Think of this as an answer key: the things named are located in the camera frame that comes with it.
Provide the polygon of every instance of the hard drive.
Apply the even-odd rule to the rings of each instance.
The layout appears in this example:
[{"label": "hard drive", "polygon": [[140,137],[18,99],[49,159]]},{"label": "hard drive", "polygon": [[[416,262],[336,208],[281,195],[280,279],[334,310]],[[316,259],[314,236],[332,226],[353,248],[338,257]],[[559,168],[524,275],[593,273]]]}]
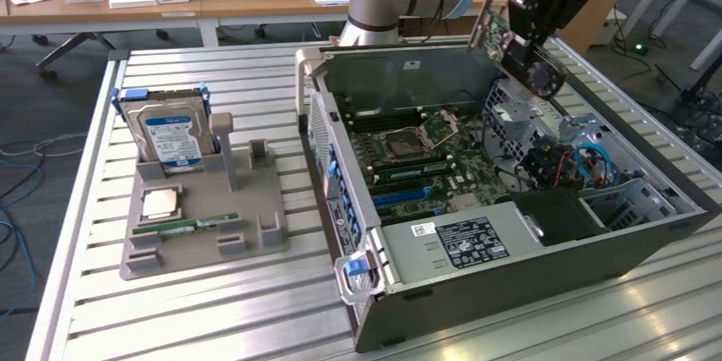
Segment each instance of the hard drive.
[{"label": "hard drive", "polygon": [[141,161],[160,161],[166,173],[192,171],[200,158],[216,153],[204,86],[116,91],[113,105],[128,124]]}]

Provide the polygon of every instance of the gray carpet floor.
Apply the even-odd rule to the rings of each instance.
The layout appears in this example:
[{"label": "gray carpet floor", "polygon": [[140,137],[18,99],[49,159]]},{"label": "gray carpet floor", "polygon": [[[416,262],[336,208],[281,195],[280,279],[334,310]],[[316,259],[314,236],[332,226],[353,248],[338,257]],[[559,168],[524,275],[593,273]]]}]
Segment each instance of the gray carpet floor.
[{"label": "gray carpet floor", "polygon": [[[645,38],[645,27],[665,1],[656,0],[644,20],[627,39],[629,44]],[[619,7],[628,13],[636,2],[637,0],[621,0]],[[325,36],[336,35],[341,23],[318,26]],[[667,50],[651,46],[649,53],[643,57],[644,61],[651,65],[659,64],[675,78],[691,77],[695,73],[687,66],[719,27],[722,27],[719,15],[699,4],[689,3],[664,35]],[[197,30],[176,29],[168,32],[170,34],[168,41],[160,41],[150,30],[109,34],[106,38],[117,48],[126,49],[200,45]],[[228,37],[221,41],[222,45],[313,40],[309,25],[269,25],[265,39],[253,36],[252,27],[225,32]],[[66,38],[67,36],[49,36],[51,45],[59,44]],[[0,38],[5,44],[7,40],[7,37]],[[34,45],[29,36],[18,36],[11,47],[0,52],[0,145],[19,140],[47,139],[58,134],[82,132],[88,128],[105,69],[105,49],[94,41],[84,43],[53,63],[50,68],[57,71],[59,79],[47,83],[38,78],[33,64],[49,49],[46,46]],[[587,59],[612,80],[619,80],[644,69],[641,63],[612,53],[607,47],[592,48],[587,53]],[[671,84],[660,84],[655,76],[653,72],[639,75],[623,82],[623,88],[643,103],[657,108],[669,108],[676,98],[676,90]],[[717,74],[709,90],[716,93],[720,85],[722,77]],[[717,161],[716,149],[699,145],[693,137],[688,142],[699,147],[711,161]],[[54,145],[47,152],[74,149],[81,143],[81,139],[69,140]],[[11,160],[34,164],[38,157],[13,157]],[[78,160],[80,155],[46,158],[42,164],[41,186],[25,200],[6,209],[14,224],[25,233],[37,270],[38,287],[23,304],[22,312],[0,320],[0,360],[13,361],[22,359],[25,355],[34,321],[33,311],[39,305]],[[26,171],[26,168],[0,165],[0,194],[25,176]],[[18,194],[9,195],[3,202],[11,200],[13,196],[17,197]],[[1,244],[0,264],[9,252],[10,243]],[[18,253],[10,266],[0,272],[0,309],[7,309],[22,297],[29,283],[26,263],[22,254]]]}]

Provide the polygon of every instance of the workbench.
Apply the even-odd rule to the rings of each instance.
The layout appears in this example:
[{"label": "workbench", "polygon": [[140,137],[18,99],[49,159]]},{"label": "workbench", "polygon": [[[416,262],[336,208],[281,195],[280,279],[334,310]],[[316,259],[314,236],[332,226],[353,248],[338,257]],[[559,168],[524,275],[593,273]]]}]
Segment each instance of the workbench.
[{"label": "workbench", "polygon": [[[473,0],[476,15],[484,0]],[[47,0],[13,5],[0,0],[0,34],[42,35],[194,27],[202,46],[218,46],[214,29],[225,25],[345,21],[346,6],[318,6],[313,0],[190,0],[141,8],[108,7],[108,2]]]},{"label": "workbench", "polygon": [[[133,51],[108,62],[26,359],[722,357],[719,219],[613,280],[377,352],[353,353],[294,123],[294,50],[321,44]],[[719,172],[561,41],[547,48],[722,203]],[[274,149],[289,250],[122,281],[136,147],[108,103],[110,89],[177,89],[201,81],[213,112],[233,115],[233,147],[265,138]],[[569,114],[588,112],[568,88],[555,100]]]}]

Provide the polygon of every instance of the motherboard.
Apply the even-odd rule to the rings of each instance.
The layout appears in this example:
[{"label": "motherboard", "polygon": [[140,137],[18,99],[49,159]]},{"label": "motherboard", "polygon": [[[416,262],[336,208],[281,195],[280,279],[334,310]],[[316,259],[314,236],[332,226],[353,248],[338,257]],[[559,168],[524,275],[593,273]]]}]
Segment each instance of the motherboard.
[{"label": "motherboard", "polygon": [[455,107],[346,115],[384,226],[492,205],[508,194],[480,148],[481,117]]}]

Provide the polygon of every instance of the aluminum slotted table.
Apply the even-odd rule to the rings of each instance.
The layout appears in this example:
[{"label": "aluminum slotted table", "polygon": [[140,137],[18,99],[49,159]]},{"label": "aluminum slotted table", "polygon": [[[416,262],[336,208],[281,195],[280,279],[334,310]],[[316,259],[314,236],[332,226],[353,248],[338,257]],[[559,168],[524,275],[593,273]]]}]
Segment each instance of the aluminum slotted table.
[{"label": "aluminum slotted table", "polygon": [[[138,51],[108,63],[26,359],[719,359],[719,219],[615,280],[377,352],[353,352],[294,125],[294,50],[318,44]],[[563,43],[548,48],[722,202],[713,168]],[[136,148],[109,92],[201,81],[213,111],[233,114],[233,146],[266,138],[280,157],[290,248],[126,282],[118,264]],[[571,114],[587,110],[568,90],[556,101]]]}]

